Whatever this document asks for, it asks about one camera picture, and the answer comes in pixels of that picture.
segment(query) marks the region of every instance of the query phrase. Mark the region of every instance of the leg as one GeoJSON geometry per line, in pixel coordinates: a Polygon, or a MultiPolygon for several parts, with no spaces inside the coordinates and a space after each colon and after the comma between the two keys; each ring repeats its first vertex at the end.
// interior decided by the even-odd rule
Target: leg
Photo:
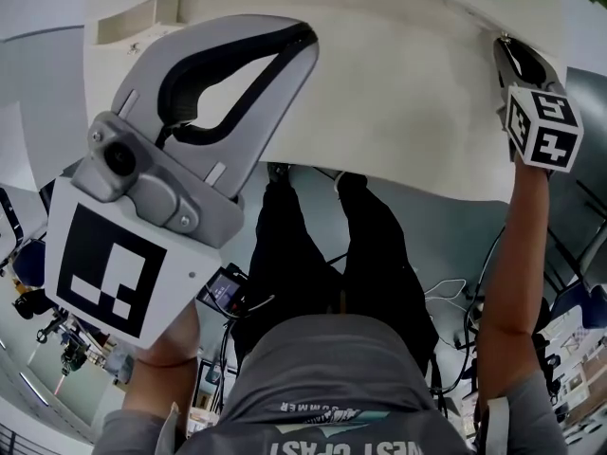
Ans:
{"type": "Polygon", "coordinates": [[[256,232],[246,302],[252,307],[270,295],[274,300],[232,328],[239,365],[272,327],[293,317],[326,313],[331,297],[340,291],[340,274],[326,264],[308,235],[288,180],[267,185],[256,232]]]}
{"type": "Polygon", "coordinates": [[[409,264],[400,224],[367,189],[366,177],[343,175],[338,192],[350,229],[344,274],[347,311],[390,325],[425,374],[438,334],[409,264]]]}

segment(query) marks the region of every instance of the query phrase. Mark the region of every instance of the cable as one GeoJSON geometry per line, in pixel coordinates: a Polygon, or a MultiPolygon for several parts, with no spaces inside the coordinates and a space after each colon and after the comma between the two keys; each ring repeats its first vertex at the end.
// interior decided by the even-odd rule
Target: cable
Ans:
{"type": "Polygon", "coordinates": [[[449,347],[451,347],[452,349],[454,349],[455,351],[459,352],[457,347],[455,347],[453,344],[449,344],[444,338],[442,338],[441,336],[438,336],[438,338],[443,342],[443,344],[447,344],[449,347]]]}
{"type": "Polygon", "coordinates": [[[249,308],[248,313],[246,315],[234,315],[234,314],[231,314],[230,312],[226,312],[226,310],[224,310],[223,307],[221,305],[219,305],[219,303],[217,302],[217,299],[215,298],[215,295],[212,293],[212,291],[209,289],[209,287],[207,285],[204,285],[202,288],[203,288],[203,290],[205,290],[207,295],[209,295],[209,298],[212,300],[215,307],[217,307],[217,310],[219,310],[219,313],[228,320],[246,319],[247,317],[250,317],[250,312],[254,312],[258,308],[261,308],[264,305],[267,305],[268,303],[270,303],[272,300],[274,300],[274,295],[270,295],[266,300],[262,301],[258,305],[255,305],[254,307],[249,308]]]}
{"type": "Polygon", "coordinates": [[[426,296],[430,292],[434,291],[441,284],[449,283],[449,282],[463,282],[464,284],[462,284],[462,287],[459,289],[459,291],[453,297],[428,297],[427,300],[434,300],[434,299],[455,300],[464,291],[464,288],[466,288],[466,280],[464,278],[454,278],[453,280],[443,280],[442,282],[439,282],[435,286],[433,286],[430,290],[424,292],[424,296],[426,296]]]}
{"type": "Polygon", "coordinates": [[[246,319],[250,317],[252,312],[273,301],[274,295],[270,295],[266,300],[262,301],[261,303],[258,303],[254,307],[247,309],[247,313],[245,315],[234,315],[230,312],[227,312],[221,305],[219,305],[217,298],[207,285],[203,286],[203,290],[207,293],[207,295],[209,295],[209,298],[212,300],[215,307],[217,307],[219,313],[228,320],[224,325],[224,327],[226,328],[226,332],[224,332],[224,336],[221,339],[221,345],[219,347],[219,385],[217,386],[215,394],[213,395],[213,398],[211,400],[211,411],[216,412],[217,414],[221,414],[221,410],[224,408],[224,388],[226,384],[226,368],[228,365],[228,360],[226,359],[226,351],[228,349],[228,340],[230,338],[231,328],[237,320],[246,319]]]}
{"type": "Polygon", "coordinates": [[[335,182],[335,177],[333,175],[329,175],[327,172],[325,172],[324,170],[322,170],[318,167],[312,167],[312,169],[314,169],[316,172],[322,173],[322,175],[324,175],[325,177],[329,177],[331,180],[333,180],[335,182]]]}
{"type": "Polygon", "coordinates": [[[464,364],[462,366],[462,370],[460,371],[457,378],[455,379],[455,382],[453,382],[453,384],[451,384],[448,388],[443,389],[443,388],[436,388],[436,387],[432,386],[430,388],[430,392],[433,395],[445,395],[448,392],[453,391],[455,388],[457,388],[457,385],[462,380],[462,377],[464,377],[464,372],[466,371],[466,366],[468,365],[468,359],[470,356],[469,332],[468,332],[468,320],[469,320],[470,311],[472,310],[472,307],[474,306],[474,303],[476,302],[476,299],[478,298],[478,293],[481,291],[481,285],[483,284],[483,279],[485,278],[485,273],[487,271],[487,266],[488,266],[489,260],[491,259],[491,255],[493,254],[493,251],[495,250],[495,247],[497,246],[498,242],[500,241],[500,238],[502,237],[502,234],[504,233],[505,229],[506,229],[506,226],[503,226],[502,229],[500,230],[499,234],[493,240],[493,244],[491,245],[491,248],[489,249],[487,256],[485,257],[485,261],[483,263],[483,269],[481,270],[481,275],[479,276],[478,282],[476,283],[476,287],[474,288],[474,297],[472,298],[472,301],[470,302],[470,305],[468,306],[468,308],[466,309],[466,313],[464,314],[464,337],[466,338],[466,356],[464,357],[464,364]]]}
{"type": "Polygon", "coordinates": [[[336,256],[335,258],[333,258],[333,260],[329,260],[328,262],[326,262],[327,266],[331,266],[332,264],[337,263],[339,260],[342,260],[343,258],[345,258],[346,256],[348,256],[348,253],[343,253],[340,256],[336,256]]]}
{"type": "Polygon", "coordinates": [[[424,295],[428,295],[430,292],[432,292],[433,290],[435,290],[436,288],[438,288],[441,284],[443,284],[443,283],[449,283],[449,282],[463,282],[463,284],[462,284],[462,287],[459,289],[459,291],[455,295],[453,295],[452,297],[426,297],[426,303],[428,303],[430,300],[444,300],[447,303],[450,303],[451,305],[453,305],[454,307],[457,307],[460,310],[463,310],[464,312],[466,312],[466,309],[464,307],[458,305],[457,303],[455,303],[453,301],[457,297],[459,297],[461,295],[461,293],[464,291],[464,288],[466,288],[466,280],[463,279],[463,278],[455,278],[453,280],[443,280],[442,282],[437,283],[430,290],[428,290],[427,292],[425,292],[424,295]]]}

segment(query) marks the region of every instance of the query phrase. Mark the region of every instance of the floor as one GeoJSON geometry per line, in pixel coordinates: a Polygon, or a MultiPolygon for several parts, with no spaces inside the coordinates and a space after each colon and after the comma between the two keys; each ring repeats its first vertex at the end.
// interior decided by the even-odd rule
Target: floor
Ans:
{"type": "MultiPolygon", "coordinates": [[[[346,252],[349,235],[345,216],[331,179],[306,167],[294,167],[291,183],[296,189],[308,232],[326,260],[346,252]]],[[[224,264],[235,263],[248,271],[255,247],[255,225],[267,184],[266,164],[260,164],[243,189],[246,203],[245,226],[222,250],[224,264]]],[[[427,291],[447,279],[465,279],[473,289],[482,264],[506,217],[506,204],[464,202],[438,197],[383,180],[370,179],[369,188],[393,211],[403,230],[412,266],[427,291]]],[[[345,260],[336,264],[340,271],[345,260]]],[[[460,282],[446,282],[429,297],[452,297],[460,282]]],[[[450,385],[462,367],[464,354],[450,345],[454,337],[463,338],[463,314],[468,306],[464,295],[454,304],[441,300],[428,302],[428,310],[441,336],[437,358],[443,385],[450,385]]],[[[199,304],[205,357],[212,360],[223,335],[223,318],[199,304]]],[[[463,393],[469,388],[462,385],[463,393]]]]}

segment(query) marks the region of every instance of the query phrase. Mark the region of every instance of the chair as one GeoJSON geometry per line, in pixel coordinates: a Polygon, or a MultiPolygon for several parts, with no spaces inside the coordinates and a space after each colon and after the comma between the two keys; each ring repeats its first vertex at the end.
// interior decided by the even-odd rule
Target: chair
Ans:
{"type": "Polygon", "coordinates": [[[575,282],[565,286],[561,291],[551,283],[558,292],[552,306],[551,318],[557,319],[575,306],[579,306],[584,329],[603,329],[607,327],[607,207],[579,180],[577,184],[598,204],[598,207],[588,205],[602,217],[604,222],[577,259],[554,232],[548,230],[556,243],[557,250],[578,277],[575,282]]]}
{"type": "Polygon", "coordinates": [[[41,288],[45,284],[46,245],[34,240],[23,246],[12,263],[12,269],[25,286],[41,288]]]}
{"type": "MultiPolygon", "coordinates": [[[[51,193],[52,188],[48,188],[46,199],[51,193]]],[[[0,269],[9,263],[11,255],[40,233],[47,220],[43,196],[33,191],[0,187],[0,269]]]]}

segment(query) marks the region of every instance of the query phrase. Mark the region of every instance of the black object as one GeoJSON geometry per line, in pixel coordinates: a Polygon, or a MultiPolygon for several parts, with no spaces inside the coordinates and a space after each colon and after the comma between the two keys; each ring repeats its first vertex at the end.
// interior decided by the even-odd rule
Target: black object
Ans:
{"type": "Polygon", "coordinates": [[[57,305],[46,297],[44,288],[22,294],[13,304],[22,319],[30,320],[34,315],[42,315],[57,305]]]}
{"type": "Polygon", "coordinates": [[[67,234],[57,297],[124,334],[139,337],[165,256],[163,247],[79,204],[67,234]],[[118,292],[103,292],[105,270],[115,246],[139,256],[143,266],[135,289],[121,284],[118,292]],[[74,278],[99,289],[97,302],[89,301],[73,290],[74,278]],[[126,317],[114,309],[118,300],[130,306],[126,317]]]}
{"type": "MultiPolygon", "coordinates": [[[[440,375],[440,369],[438,369],[438,362],[436,361],[436,354],[432,353],[432,357],[430,358],[430,362],[432,364],[432,386],[433,387],[442,387],[443,381],[440,375]]],[[[445,415],[445,418],[449,418],[449,414],[447,413],[447,403],[445,401],[445,395],[443,392],[439,391],[437,393],[438,399],[436,400],[436,407],[439,411],[442,411],[445,415]]]]}
{"type": "MultiPolygon", "coordinates": [[[[0,187],[0,206],[4,210],[4,213],[7,215],[7,219],[9,220],[10,227],[14,231],[16,238],[15,248],[19,247],[21,243],[23,243],[23,229],[19,224],[19,220],[17,219],[17,214],[12,208],[12,204],[10,203],[9,195],[7,192],[0,187]]],[[[6,266],[6,260],[3,259],[2,266],[6,266]]]]}
{"type": "Polygon", "coordinates": [[[470,393],[466,394],[466,396],[464,396],[463,399],[469,398],[470,396],[472,396],[473,394],[478,392],[478,383],[477,383],[478,369],[477,369],[476,358],[472,359],[472,361],[470,362],[470,367],[464,371],[464,375],[462,376],[462,379],[469,379],[470,384],[471,384],[470,393]]]}
{"type": "Polygon", "coordinates": [[[21,248],[12,262],[12,269],[25,286],[40,288],[45,284],[46,244],[30,241],[21,248]]]}
{"type": "Polygon", "coordinates": [[[57,309],[54,315],[55,318],[44,329],[40,329],[36,333],[36,340],[41,344],[46,344],[48,341],[48,334],[52,334],[59,330],[59,326],[63,325],[69,317],[69,312],[64,309],[57,309]]]}
{"type": "MultiPolygon", "coordinates": [[[[546,71],[535,59],[534,53],[530,51],[527,45],[520,43],[516,39],[509,41],[498,39],[495,42],[504,50],[512,71],[518,78],[534,84],[540,89],[543,87],[546,81],[546,71]]],[[[500,85],[504,87],[504,80],[501,74],[499,75],[499,79],[500,85]]]]}
{"type": "Polygon", "coordinates": [[[247,276],[238,266],[230,263],[227,268],[217,270],[196,299],[217,312],[223,310],[238,315],[238,311],[244,310],[243,286],[246,282],[247,276]]]}
{"type": "Polygon", "coordinates": [[[268,162],[267,176],[270,182],[288,182],[290,165],[287,163],[268,162]]]}
{"type": "MultiPolygon", "coordinates": [[[[198,393],[200,392],[200,382],[202,381],[202,371],[204,370],[205,367],[212,369],[213,365],[214,364],[207,359],[200,359],[200,363],[198,364],[198,377],[196,378],[196,389],[193,392],[193,400],[192,400],[193,408],[196,406],[196,404],[198,402],[198,393]]],[[[235,371],[234,369],[231,369],[229,367],[226,367],[226,371],[233,375],[238,374],[237,371],[235,371]]]]}
{"type": "Polygon", "coordinates": [[[346,311],[390,325],[409,348],[419,369],[427,371],[438,341],[426,310],[424,292],[409,265],[400,224],[366,188],[366,179],[346,174],[339,182],[340,201],[348,219],[350,246],[342,276],[326,261],[305,229],[297,193],[288,184],[270,183],[257,223],[245,298],[267,306],[232,328],[239,365],[259,339],[275,325],[301,315],[325,314],[346,292],[346,311]],[[381,291],[377,272],[381,271],[381,291]],[[385,294],[386,301],[371,295],[385,294]]]}
{"type": "Polygon", "coordinates": [[[557,421],[562,423],[569,416],[569,403],[563,403],[554,410],[554,413],[557,415],[557,421]]]}
{"type": "Polygon", "coordinates": [[[61,362],[63,364],[61,369],[63,375],[74,373],[86,362],[86,346],[71,338],[61,354],[61,362]]]}
{"type": "Polygon", "coordinates": [[[209,145],[227,137],[266,88],[300,52],[318,38],[305,23],[264,35],[203,50],[177,63],[158,91],[158,115],[165,124],[156,140],[158,148],[173,135],[177,141],[209,145]],[[238,69],[258,59],[276,55],[257,77],[226,117],[212,129],[191,122],[197,118],[198,99],[209,87],[218,84],[238,69]]]}
{"type": "Polygon", "coordinates": [[[135,171],[137,161],[133,151],[124,143],[115,141],[103,151],[103,157],[109,169],[116,175],[126,177],[135,171]]]}
{"type": "Polygon", "coordinates": [[[55,181],[53,180],[52,182],[48,182],[48,184],[46,184],[44,187],[42,187],[40,189],[40,198],[42,200],[42,203],[45,206],[46,209],[46,214],[50,213],[50,203],[52,201],[53,198],[53,191],[55,190],[55,181]]]}
{"type": "Polygon", "coordinates": [[[590,293],[582,282],[565,288],[552,305],[552,318],[557,319],[575,306],[581,307],[581,325],[584,329],[607,327],[607,297],[602,286],[596,286],[590,293]]]}

